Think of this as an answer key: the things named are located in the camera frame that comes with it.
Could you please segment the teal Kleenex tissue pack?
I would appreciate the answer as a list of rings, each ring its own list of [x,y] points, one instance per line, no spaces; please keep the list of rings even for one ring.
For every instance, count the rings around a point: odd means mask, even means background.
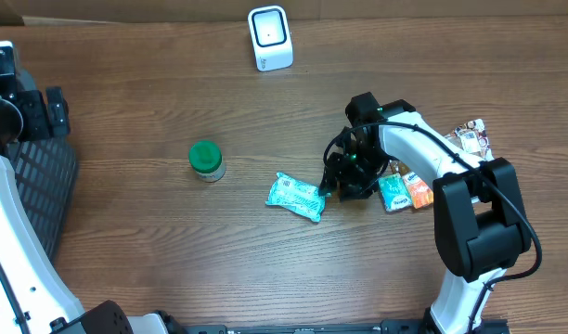
[[[378,180],[385,211],[396,212],[412,205],[411,197],[399,173]]]

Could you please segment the teal snack packet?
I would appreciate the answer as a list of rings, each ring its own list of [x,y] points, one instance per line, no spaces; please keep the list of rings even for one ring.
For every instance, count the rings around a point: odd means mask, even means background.
[[[320,195],[317,186],[278,172],[265,204],[285,208],[317,224],[330,196],[330,193]]]

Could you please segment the orange snack packet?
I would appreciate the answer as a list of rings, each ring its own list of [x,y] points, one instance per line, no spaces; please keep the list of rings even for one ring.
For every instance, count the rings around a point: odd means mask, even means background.
[[[433,192],[419,176],[409,172],[404,174],[402,179],[415,209],[433,204]]]

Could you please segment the beige Pantree snack bag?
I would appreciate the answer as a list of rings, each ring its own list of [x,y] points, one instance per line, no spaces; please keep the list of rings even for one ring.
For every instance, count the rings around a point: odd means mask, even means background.
[[[396,119],[393,122],[416,125],[418,130],[389,123],[381,125],[383,151],[403,162],[429,188],[432,188],[434,180],[447,173],[468,171],[451,157],[442,144],[471,167],[478,167],[481,161],[494,158],[481,119],[462,124],[448,135],[440,135],[422,118]]]

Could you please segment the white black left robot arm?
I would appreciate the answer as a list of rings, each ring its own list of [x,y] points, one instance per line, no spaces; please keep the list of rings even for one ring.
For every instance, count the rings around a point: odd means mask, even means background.
[[[160,315],[128,316],[116,302],[86,311],[49,261],[19,198],[6,145],[24,120],[0,97],[0,333],[166,333]]]

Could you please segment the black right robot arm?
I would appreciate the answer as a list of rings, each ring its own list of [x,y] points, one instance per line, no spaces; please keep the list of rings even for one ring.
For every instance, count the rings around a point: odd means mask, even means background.
[[[403,99],[386,105],[365,93],[345,108],[349,126],[324,152],[319,192],[340,200],[366,199],[380,190],[391,161],[403,162],[433,192],[434,239],[446,271],[436,300],[421,320],[385,320],[384,333],[506,333],[505,321],[484,320],[499,282],[532,275],[537,266],[509,274],[519,256],[542,254],[526,218],[514,167],[486,161],[452,144]]]

